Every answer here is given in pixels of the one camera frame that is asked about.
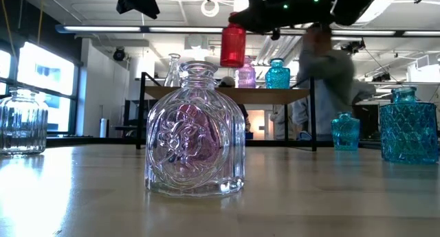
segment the blue glass bottle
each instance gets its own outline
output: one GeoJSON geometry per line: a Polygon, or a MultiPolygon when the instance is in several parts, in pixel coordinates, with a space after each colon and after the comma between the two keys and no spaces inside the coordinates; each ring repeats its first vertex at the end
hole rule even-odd
{"type": "Polygon", "coordinates": [[[416,90],[393,89],[394,103],[380,107],[380,141],[386,161],[427,164],[439,160],[435,105],[416,102],[416,90]]]}
{"type": "Polygon", "coordinates": [[[290,69],[283,67],[282,58],[270,60],[270,69],[266,73],[267,89],[288,89],[290,86],[290,69]]]}
{"type": "Polygon", "coordinates": [[[357,150],[359,129],[360,120],[351,117],[350,112],[338,113],[338,118],[331,121],[335,150],[357,150]]]}

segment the red glass bottle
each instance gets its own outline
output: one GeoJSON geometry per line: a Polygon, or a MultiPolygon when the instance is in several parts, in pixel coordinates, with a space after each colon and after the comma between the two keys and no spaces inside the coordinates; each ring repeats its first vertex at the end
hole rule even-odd
{"type": "Polygon", "coordinates": [[[245,60],[246,30],[240,25],[229,23],[221,33],[220,65],[242,67],[245,60]]]}

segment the glass vase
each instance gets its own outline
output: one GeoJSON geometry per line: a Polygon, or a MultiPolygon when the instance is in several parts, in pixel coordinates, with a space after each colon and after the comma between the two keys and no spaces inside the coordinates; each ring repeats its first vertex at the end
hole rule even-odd
{"type": "Polygon", "coordinates": [[[266,73],[267,89],[288,89],[290,86],[290,69],[283,67],[282,58],[270,60],[270,69],[266,73]]]}
{"type": "Polygon", "coordinates": [[[237,192],[244,182],[245,120],[228,96],[215,91],[217,67],[180,65],[182,87],[148,115],[145,184],[171,196],[237,192]]]}
{"type": "Polygon", "coordinates": [[[382,158],[421,164],[439,160],[435,105],[415,101],[414,87],[393,89],[393,104],[381,106],[382,158]]]}
{"type": "Polygon", "coordinates": [[[235,80],[238,88],[255,89],[255,69],[249,56],[245,57],[245,64],[235,71],[235,80]]]}
{"type": "Polygon", "coordinates": [[[244,65],[246,30],[235,23],[229,23],[221,33],[220,65],[240,68],[244,65]]]}
{"type": "Polygon", "coordinates": [[[179,76],[179,54],[169,54],[170,57],[170,68],[168,74],[165,78],[165,87],[180,87],[180,76],[179,76]]]}
{"type": "Polygon", "coordinates": [[[46,149],[47,105],[27,89],[0,100],[0,154],[36,155],[46,149]]]}
{"type": "Polygon", "coordinates": [[[331,121],[331,134],[335,150],[356,151],[359,145],[360,120],[351,117],[350,112],[338,113],[331,121]]]}

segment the bright window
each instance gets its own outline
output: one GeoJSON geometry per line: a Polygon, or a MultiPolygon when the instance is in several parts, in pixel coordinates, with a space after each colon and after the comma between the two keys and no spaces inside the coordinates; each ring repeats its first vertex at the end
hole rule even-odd
{"type": "Polygon", "coordinates": [[[19,82],[71,95],[74,72],[72,62],[34,44],[26,42],[20,49],[19,82]]]}
{"type": "Polygon", "coordinates": [[[8,78],[11,66],[11,55],[0,50],[0,77],[8,78]]]}
{"type": "Polygon", "coordinates": [[[68,131],[70,115],[70,99],[55,95],[45,95],[44,102],[49,107],[47,131],[68,131]]]}
{"type": "Polygon", "coordinates": [[[6,84],[0,82],[0,95],[6,94],[6,84]]]}

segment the wooden shelf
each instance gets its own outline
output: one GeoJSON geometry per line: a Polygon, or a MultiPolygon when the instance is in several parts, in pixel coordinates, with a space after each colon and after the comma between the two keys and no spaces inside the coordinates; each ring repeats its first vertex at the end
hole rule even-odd
{"type": "MultiPolygon", "coordinates": [[[[145,87],[145,93],[155,99],[179,89],[178,87],[145,87]]],[[[308,89],[234,89],[216,88],[237,104],[289,104],[309,95],[308,89]]]]}

